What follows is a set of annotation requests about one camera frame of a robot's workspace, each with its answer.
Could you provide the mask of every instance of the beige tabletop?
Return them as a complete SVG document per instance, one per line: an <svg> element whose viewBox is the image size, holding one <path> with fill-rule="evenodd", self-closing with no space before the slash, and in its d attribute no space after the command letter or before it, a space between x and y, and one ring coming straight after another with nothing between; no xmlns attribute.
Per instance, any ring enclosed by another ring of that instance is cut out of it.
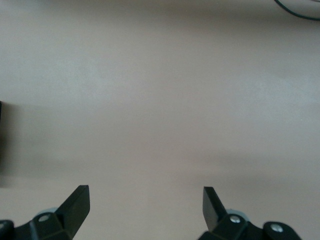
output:
<svg viewBox="0 0 320 240"><path fill-rule="evenodd" d="M319 239L319 37L273 0L0 0L0 219L88 184L76 240L196 240L213 186Z"/></svg>

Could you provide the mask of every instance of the screw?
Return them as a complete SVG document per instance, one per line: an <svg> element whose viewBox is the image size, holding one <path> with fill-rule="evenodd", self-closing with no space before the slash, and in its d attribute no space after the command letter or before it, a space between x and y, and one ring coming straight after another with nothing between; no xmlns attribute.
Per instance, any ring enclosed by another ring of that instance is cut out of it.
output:
<svg viewBox="0 0 320 240"><path fill-rule="evenodd" d="M50 215L47 214L47 215L43 215L41 217L39 217L38 221L39 222L44 222L44 221L47 221L49 219Z"/></svg>
<svg viewBox="0 0 320 240"><path fill-rule="evenodd" d="M271 224L271 229L278 233L282 233L284 231L284 229L279 224Z"/></svg>
<svg viewBox="0 0 320 240"><path fill-rule="evenodd" d="M235 224L238 224L238 223L241 222L240 218L239 218L238 216L235 216L235 215L232 215L232 216L230 217L230 220L231 220L231 222L233 222L233 223L235 223Z"/></svg>

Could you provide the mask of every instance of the wire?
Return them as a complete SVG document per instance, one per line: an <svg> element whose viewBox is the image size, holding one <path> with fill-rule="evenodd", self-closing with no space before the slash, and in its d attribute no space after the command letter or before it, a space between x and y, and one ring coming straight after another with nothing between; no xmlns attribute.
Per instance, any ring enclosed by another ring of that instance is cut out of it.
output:
<svg viewBox="0 0 320 240"><path fill-rule="evenodd" d="M287 8L285 5L283 5L279 0L274 0L276 2L276 4L278 4L282 9L284 9L285 11L287 11L288 13L298 17L298 18L302 18L302 19L307 19L307 20L312 20L312 21L320 21L319 17L310 17L310 16L305 16L305 15L301 15L298 13L295 13L294 11L291 11L289 8Z"/></svg>

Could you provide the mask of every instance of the curved cable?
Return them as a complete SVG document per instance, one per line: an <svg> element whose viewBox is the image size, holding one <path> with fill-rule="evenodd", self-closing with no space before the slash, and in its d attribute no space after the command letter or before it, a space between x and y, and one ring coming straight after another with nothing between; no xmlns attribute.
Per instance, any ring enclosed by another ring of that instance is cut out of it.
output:
<svg viewBox="0 0 320 240"><path fill-rule="evenodd" d="M287 11L288 13L298 17L298 18L302 18L302 19L307 19L307 20L312 20L312 21L320 21L319 17L310 17L310 16L305 16L305 15L301 15L298 14L294 11L291 11L289 8L287 8L285 5L283 5L279 0L274 0L276 2L276 4L278 4L282 9L284 9L285 11Z"/></svg>

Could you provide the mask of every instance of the silver screw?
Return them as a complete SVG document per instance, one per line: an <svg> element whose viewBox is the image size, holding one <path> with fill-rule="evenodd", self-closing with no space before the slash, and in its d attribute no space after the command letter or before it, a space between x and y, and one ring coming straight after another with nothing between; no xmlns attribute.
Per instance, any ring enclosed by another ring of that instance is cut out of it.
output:
<svg viewBox="0 0 320 240"><path fill-rule="evenodd" d="M278 233L282 233L284 231L284 229L279 224L271 224L271 229Z"/></svg>
<svg viewBox="0 0 320 240"><path fill-rule="evenodd" d="M238 223L241 222L240 218L239 218L238 216L235 216L235 215L232 215L232 216L230 217L230 220L231 220L231 222L233 222L233 223L235 223L235 224L238 224Z"/></svg>
<svg viewBox="0 0 320 240"><path fill-rule="evenodd" d="M49 217L50 217L49 214L43 215L43 216L41 216L41 217L38 219L38 221L39 221L39 222L47 221L47 220L49 219Z"/></svg>

